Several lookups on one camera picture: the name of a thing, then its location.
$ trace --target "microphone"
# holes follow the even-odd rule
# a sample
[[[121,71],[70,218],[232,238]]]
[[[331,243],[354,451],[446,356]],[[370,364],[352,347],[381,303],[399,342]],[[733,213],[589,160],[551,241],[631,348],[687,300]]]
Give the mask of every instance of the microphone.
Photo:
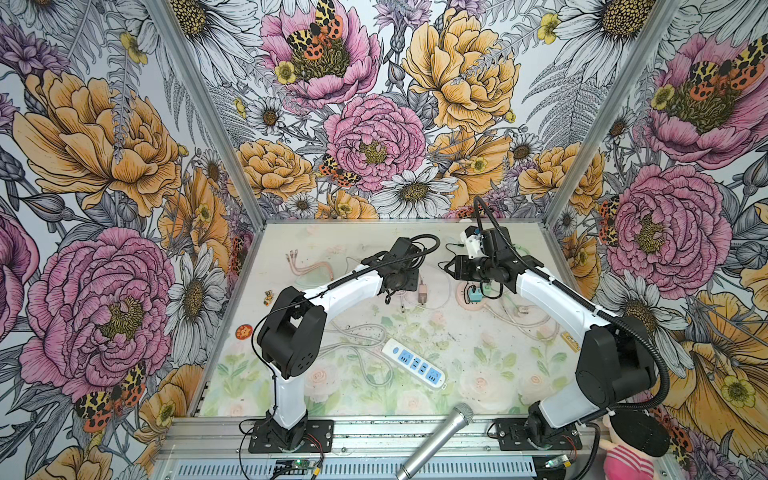
[[[416,453],[411,455],[411,458],[406,463],[402,464],[402,467],[397,472],[397,480],[413,478],[416,472],[445,445],[453,434],[469,425],[474,414],[466,403],[459,403],[455,406],[440,428],[416,450]]]

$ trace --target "doll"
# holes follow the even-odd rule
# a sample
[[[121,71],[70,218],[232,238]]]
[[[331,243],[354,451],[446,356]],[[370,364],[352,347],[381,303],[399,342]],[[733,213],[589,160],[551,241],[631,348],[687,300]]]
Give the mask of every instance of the doll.
[[[607,480],[660,480],[654,457],[667,453],[670,439],[659,422],[642,412],[621,410],[604,416],[603,425],[611,433],[611,440],[600,440],[607,452]]]

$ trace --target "floral tablecloth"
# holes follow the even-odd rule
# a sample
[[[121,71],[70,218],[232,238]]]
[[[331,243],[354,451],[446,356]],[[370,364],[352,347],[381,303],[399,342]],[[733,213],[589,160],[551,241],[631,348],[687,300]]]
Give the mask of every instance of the floral tablecloth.
[[[523,252],[554,270],[536,223],[508,227]],[[255,416],[270,407],[270,374],[253,354],[250,338],[241,339],[247,326],[268,313],[265,292],[276,297],[289,285],[319,286],[331,280],[331,271],[338,279],[361,258],[388,250],[397,237],[419,233],[433,233],[443,242],[420,270],[426,302],[419,304],[417,294],[408,292],[386,305],[381,295],[328,323],[320,355],[306,375],[310,415],[444,414],[458,402],[476,413],[514,414],[574,381],[577,353],[536,306],[511,293],[473,306],[476,311],[459,305],[464,284],[437,264],[452,257],[444,245],[458,243],[465,228],[463,223],[269,225],[222,352],[210,365],[215,371],[200,415]],[[440,367],[445,388],[431,389],[383,357],[382,345],[390,337]]]

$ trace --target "floral wallpaper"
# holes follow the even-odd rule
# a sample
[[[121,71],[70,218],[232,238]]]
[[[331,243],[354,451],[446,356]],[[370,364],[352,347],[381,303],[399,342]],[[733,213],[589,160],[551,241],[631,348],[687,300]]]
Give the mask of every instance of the floral wallpaper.
[[[129,30],[166,58],[143,1]],[[478,195],[541,217],[654,3],[170,1],[273,219],[466,217]]]
[[[140,14],[0,2],[3,478],[148,478],[253,242]]]
[[[764,2],[681,3],[552,225],[581,292],[642,319],[692,480],[768,478]]]

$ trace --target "power strip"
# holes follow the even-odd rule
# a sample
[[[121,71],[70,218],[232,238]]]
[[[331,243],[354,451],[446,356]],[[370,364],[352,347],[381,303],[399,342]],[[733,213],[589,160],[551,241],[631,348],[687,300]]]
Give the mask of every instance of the power strip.
[[[433,389],[445,385],[445,373],[434,365],[429,365],[420,355],[410,351],[395,339],[387,340],[382,351],[394,363]]]

